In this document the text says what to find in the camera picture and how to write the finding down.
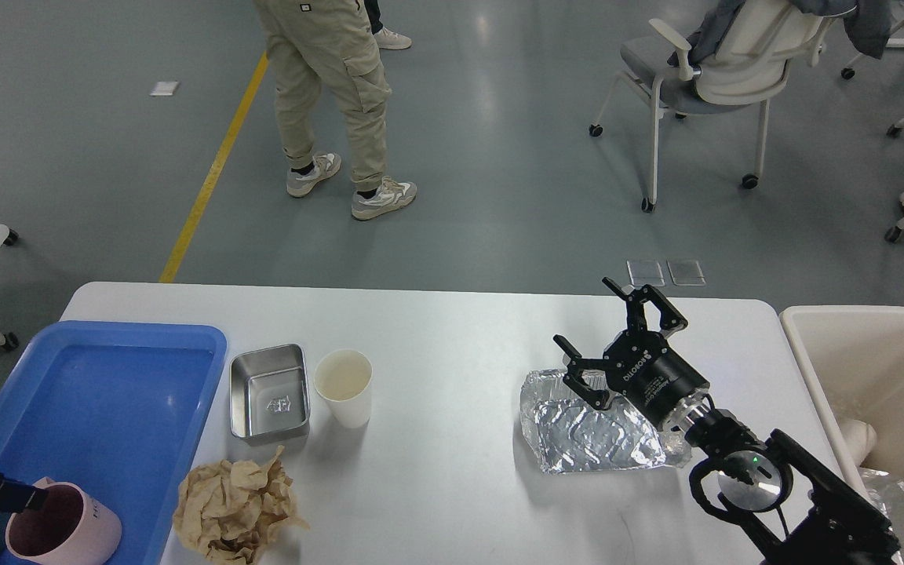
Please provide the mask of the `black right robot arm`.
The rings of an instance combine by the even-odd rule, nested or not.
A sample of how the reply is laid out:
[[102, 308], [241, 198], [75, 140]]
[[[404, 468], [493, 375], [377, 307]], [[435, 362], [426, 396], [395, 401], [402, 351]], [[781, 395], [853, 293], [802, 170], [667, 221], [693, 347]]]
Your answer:
[[[656, 286], [603, 284], [625, 303], [625, 329], [598, 358], [562, 335], [563, 383], [596, 410], [632, 404], [658, 432], [675, 432], [705, 457], [689, 476], [690, 494], [711, 517], [743, 530], [765, 564], [892, 564], [901, 543], [889, 518], [831, 472], [792, 436], [775, 429], [758, 439], [729, 410], [715, 406], [709, 382], [669, 344], [687, 319]], [[811, 484], [803, 521], [778, 538], [760, 521], [781, 512], [794, 473]]]

